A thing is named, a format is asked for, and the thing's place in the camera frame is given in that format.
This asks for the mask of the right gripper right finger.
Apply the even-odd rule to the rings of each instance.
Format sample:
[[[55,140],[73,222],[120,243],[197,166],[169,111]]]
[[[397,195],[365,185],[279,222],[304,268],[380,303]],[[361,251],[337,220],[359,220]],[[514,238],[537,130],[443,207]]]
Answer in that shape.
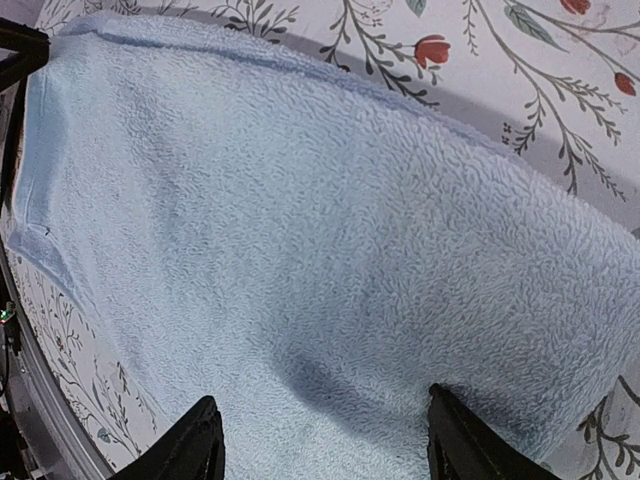
[[[556,476],[528,459],[439,384],[430,387],[428,461],[434,480],[547,480]]]

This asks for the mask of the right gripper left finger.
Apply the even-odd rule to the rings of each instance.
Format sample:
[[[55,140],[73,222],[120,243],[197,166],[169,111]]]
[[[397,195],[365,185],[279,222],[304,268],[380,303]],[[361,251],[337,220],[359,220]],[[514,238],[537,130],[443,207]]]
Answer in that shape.
[[[148,451],[111,480],[223,480],[221,414],[212,396],[198,400]]]

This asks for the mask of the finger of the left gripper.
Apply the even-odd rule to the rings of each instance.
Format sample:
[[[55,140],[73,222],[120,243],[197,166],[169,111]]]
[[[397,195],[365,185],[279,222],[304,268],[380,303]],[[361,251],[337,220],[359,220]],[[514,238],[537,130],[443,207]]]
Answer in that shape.
[[[1,61],[1,92],[43,68],[49,61],[49,36],[24,24],[1,19],[1,49],[9,55]]]

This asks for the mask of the light blue cloth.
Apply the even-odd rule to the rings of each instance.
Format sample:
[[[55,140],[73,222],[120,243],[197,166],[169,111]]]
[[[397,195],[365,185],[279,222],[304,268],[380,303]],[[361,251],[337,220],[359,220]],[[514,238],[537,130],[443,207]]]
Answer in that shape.
[[[474,129],[212,24],[51,41],[9,247],[230,479],[425,479],[431,385],[553,451],[639,355],[639,244]]]

